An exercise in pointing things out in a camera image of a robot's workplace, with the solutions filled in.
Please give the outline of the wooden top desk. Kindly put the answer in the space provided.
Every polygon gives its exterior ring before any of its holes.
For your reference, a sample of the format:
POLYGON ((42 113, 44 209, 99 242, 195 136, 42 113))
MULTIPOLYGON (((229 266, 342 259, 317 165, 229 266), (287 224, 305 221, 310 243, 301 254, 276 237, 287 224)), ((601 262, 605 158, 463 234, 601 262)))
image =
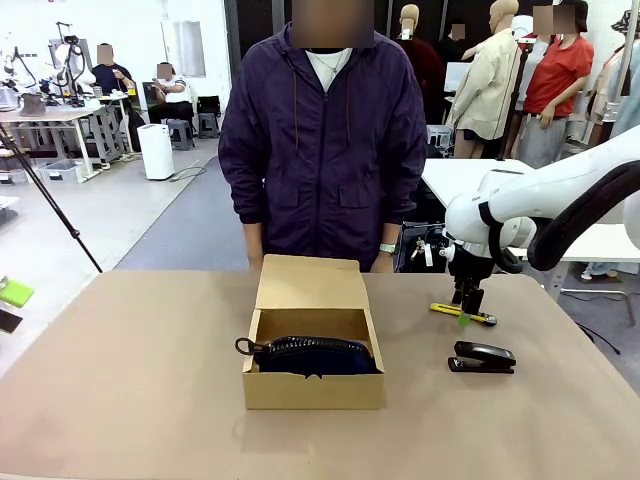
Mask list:
POLYGON ((86 135, 81 125, 82 119, 90 119, 92 115, 101 109, 98 107, 73 108, 69 106, 48 107, 43 115, 25 116, 18 111, 0 112, 0 126, 8 127, 12 130, 27 129, 38 130, 47 129, 54 139, 56 152, 60 158, 66 158, 60 143, 59 133, 63 130, 70 130, 74 133, 78 144, 84 166, 78 175, 78 182, 85 183, 99 175, 103 169, 93 167, 86 146, 86 135))

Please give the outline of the white wall panel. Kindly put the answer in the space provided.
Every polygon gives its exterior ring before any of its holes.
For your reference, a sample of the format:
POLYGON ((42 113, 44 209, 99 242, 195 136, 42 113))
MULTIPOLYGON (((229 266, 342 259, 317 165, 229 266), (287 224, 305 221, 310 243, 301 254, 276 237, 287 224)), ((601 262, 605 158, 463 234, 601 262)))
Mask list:
POLYGON ((166 61, 185 77, 204 78, 206 66, 198 21, 163 21, 166 61))

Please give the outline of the mannequin in beige coat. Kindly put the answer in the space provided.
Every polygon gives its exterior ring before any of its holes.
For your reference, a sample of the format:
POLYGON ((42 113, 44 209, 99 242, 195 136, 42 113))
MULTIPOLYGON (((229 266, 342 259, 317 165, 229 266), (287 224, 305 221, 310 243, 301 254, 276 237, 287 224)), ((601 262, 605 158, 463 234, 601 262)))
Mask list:
POLYGON ((457 159, 481 157, 485 146, 504 134, 521 57, 512 30, 518 10, 518 0, 496 0, 490 6, 491 36, 478 44, 447 120, 457 159))

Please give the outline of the white air purifier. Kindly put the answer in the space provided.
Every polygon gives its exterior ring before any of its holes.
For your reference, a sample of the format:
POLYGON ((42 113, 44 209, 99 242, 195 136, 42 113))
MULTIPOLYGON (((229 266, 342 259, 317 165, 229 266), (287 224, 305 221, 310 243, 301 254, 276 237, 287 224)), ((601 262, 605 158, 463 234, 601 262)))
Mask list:
POLYGON ((163 181, 175 174, 169 129, 164 124, 146 124, 137 128, 145 176, 163 181))

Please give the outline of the brown cardboard box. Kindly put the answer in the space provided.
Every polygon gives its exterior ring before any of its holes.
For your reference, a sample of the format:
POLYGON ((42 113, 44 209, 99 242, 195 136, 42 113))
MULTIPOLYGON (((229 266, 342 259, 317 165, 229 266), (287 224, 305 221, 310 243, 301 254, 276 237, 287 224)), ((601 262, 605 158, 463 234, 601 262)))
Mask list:
POLYGON ((259 410, 371 410, 386 402, 385 371, 367 290, 355 260, 269 254, 245 337, 264 344, 284 336, 332 337, 364 344, 379 374, 262 373, 244 357, 245 405, 259 410))

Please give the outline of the black tripod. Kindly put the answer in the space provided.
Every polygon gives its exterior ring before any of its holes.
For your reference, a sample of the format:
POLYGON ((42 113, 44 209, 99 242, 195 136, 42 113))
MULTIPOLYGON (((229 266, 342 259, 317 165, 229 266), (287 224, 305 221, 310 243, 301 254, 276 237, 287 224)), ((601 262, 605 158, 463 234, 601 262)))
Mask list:
POLYGON ((77 230, 71 223, 71 221, 64 214, 62 209, 59 207, 58 203, 55 201, 54 197, 51 195, 49 190, 46 188, 44 183, 38 178, 33 167, 30 165, 29 161, 26 159, 26 154, 22 152, 20 147, 15 143, 13 137, 7 133, 6 129, 0 125, 0 142, 7 147, 14 156, 18 159, 19 163, 26 171, 27 176, 33 181, 33 184, 39 190, 41 195, 44 197, 45 201, 49 204, 53 212, 62 222, 69 235, 78 243, 80 248, 83 250, 84 254, 90 260, 92 265, 95 267, 98 273, 102 273, 103 269, 94 258, 88 247, 84 244, 81 239, 80 231, 77 230))

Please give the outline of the figure in red shirt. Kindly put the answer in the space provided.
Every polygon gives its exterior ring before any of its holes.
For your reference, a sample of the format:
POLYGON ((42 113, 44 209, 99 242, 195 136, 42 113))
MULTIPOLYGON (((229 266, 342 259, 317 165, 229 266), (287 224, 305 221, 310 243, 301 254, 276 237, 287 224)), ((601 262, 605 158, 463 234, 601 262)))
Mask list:
POLYGON ((523 106, 517 158, 532 168, 558 159, 577 94, 585 87, 594 60, 586 0, 561 0, 559 37, 550 43, 531 77, 523 106))

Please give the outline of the person in purple jacket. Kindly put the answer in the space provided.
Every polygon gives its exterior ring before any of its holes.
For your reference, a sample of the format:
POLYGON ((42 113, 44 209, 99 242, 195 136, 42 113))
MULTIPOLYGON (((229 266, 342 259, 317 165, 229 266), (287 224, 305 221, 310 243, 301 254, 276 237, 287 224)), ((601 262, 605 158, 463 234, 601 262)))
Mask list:
POLYGON ((385 223, 414 208, 426 160, 419 85, 375 30, 373 0, 292 0, 242 59, 218 156, 242 224, 269 254, 348 259, 370 272, 385 223))

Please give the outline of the navy blue pencil case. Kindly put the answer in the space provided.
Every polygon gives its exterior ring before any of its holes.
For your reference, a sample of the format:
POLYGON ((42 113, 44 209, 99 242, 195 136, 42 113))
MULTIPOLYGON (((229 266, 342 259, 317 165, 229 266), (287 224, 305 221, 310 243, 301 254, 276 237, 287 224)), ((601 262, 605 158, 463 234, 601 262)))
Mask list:
POLYGON ((284 336, 264 344, 238 338, 234 347, 238 353, 251 356, 262 373, 290 373, 305 378, 380 373, 364 344, 339 338, 284 336))

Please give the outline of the mannequin in dark red top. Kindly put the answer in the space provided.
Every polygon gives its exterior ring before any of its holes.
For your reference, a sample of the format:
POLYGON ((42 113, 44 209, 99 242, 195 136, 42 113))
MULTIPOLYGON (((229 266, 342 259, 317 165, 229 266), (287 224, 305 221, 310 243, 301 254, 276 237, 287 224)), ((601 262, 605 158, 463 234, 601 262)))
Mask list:
POLYGON ((420 86, 425 119, 428 125, 440 125, 444 112, 446 70, 435 49, 415 36, 419 23, 419 7, 406 4, 399 17, 400 33, 396 42, 404 50, 420 86))

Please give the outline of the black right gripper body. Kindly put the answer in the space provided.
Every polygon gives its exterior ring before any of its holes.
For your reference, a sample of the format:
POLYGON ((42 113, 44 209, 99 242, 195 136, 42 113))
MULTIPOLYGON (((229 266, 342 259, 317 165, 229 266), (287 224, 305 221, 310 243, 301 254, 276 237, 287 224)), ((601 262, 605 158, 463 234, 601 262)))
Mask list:
POLYGON ((495 267, 491 258, 478 257, 470 252, 455 252, 448 262, 450 275, 454 278, 456 291, 474 291, 480 283, 489 278, 495 267))

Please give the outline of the black stapler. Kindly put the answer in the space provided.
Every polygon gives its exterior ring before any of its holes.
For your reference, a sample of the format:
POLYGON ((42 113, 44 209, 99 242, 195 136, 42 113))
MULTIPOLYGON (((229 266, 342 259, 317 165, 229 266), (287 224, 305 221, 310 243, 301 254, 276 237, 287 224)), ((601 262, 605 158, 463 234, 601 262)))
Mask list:
POLYGON ((447 360, 451 372, 514 373, 516 358, 510 350, 476 342, 457 341, 454 352, 455 355, 447 360))

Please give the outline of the person in black clothes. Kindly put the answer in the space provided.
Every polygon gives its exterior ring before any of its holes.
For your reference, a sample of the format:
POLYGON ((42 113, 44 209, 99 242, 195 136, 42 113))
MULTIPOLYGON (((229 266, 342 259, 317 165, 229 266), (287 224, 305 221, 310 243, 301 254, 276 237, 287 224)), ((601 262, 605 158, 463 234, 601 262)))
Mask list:
POLYGON ((452 96, 458 89, 464 74, 468 71, 468 61, 462 56, 467 49, 466 26, 454 20, 445 29, 446 35, 438 43, 438 52, 445 68, 444 93, 452 96))

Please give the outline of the yellow utility knife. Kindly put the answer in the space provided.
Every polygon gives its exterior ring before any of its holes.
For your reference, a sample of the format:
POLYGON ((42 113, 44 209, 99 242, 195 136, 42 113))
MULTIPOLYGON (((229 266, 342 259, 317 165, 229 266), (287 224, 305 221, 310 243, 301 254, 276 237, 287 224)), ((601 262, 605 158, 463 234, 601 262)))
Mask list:
POLYGON ((486 327, 494 327, 497 325, 497 319, 493 315, 489 315, 483 312, 477 314, 465 313, 459 306, 448 305, 441 303, 432 303, 430 310, 446 315, 455 316, 458 318, 461 325, 466 325, 469 322, 477 322, 486 327))

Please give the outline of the clear plastic bin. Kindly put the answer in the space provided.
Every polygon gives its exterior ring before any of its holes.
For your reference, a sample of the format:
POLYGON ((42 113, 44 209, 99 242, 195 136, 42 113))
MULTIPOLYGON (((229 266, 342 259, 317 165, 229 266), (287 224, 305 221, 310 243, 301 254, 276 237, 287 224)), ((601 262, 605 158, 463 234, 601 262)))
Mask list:
POLYGON ((54 183, 81 183, 86 175, 85 165, 70 159, 58 160, 40 168, 43 181, 54 183))

